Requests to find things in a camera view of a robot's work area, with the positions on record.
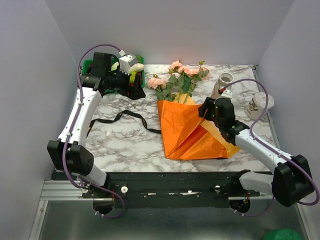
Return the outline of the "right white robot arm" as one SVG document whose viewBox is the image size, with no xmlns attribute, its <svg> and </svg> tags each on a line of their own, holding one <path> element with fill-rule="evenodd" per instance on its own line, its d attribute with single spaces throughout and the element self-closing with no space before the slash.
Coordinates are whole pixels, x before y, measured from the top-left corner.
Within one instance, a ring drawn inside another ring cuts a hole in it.
<svg viewBox="0 0 320 240">
<path fill-rule="evenodd" d="M 271 172 L 268 175 L 245 170 L 230 183 L 234 195 L 253 190 L 272 195 L 281 205 L 290 207 L 317 190 L 307 159 L 300 154 L 292 156 L 283 152 L 251 133 L 248 125 L 236 120 L 229 98 L 207 97 L 198 108 L 198 115 L 213 122 L 227 143 L 247 151 Z"/>
</svg>

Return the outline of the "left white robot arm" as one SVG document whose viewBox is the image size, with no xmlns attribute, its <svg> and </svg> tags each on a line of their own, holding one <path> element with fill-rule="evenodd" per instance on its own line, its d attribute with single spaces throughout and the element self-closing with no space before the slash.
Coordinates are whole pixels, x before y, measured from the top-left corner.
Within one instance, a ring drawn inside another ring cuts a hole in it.
<svg viewBox="0 0 320 240">
<path fill-rule="evenodd" d="M 95 52 L 91 68 L 80 75 L 80 87 L 71 114 L 57 140 L 47 144 L 47 151 L 56 170 L 68 171 L 94 184 L 93 191 L 107 197 L 111 185 L 107 173 L 94 164 L 94 156 L 86 149 L 86 139 L 94 112 L 107 91 L 114 90 L 131 100 L 145 98 L 141 78 L 136 75 L 130 83 L 131 67 L 139 61 L 136 56 L 120 52 L 118 66 L 112 70 L 115 55 Z"/>
</svg>

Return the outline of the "orange wrapping paper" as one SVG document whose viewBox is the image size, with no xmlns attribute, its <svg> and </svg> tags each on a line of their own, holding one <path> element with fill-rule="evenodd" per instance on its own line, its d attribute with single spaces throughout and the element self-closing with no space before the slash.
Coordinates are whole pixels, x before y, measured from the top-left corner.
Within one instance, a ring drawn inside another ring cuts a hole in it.
<svg viewBox="0 0 320 240">
<path fill-rule="evenodd" d="M 174 101 L 157 102 L 160 130 L 167 159 L 189 161 L 228 159 L 240 148 L 226 142 L 215 125 L 199 117 L 193 99 L 186 94 Z"/>
</svg>

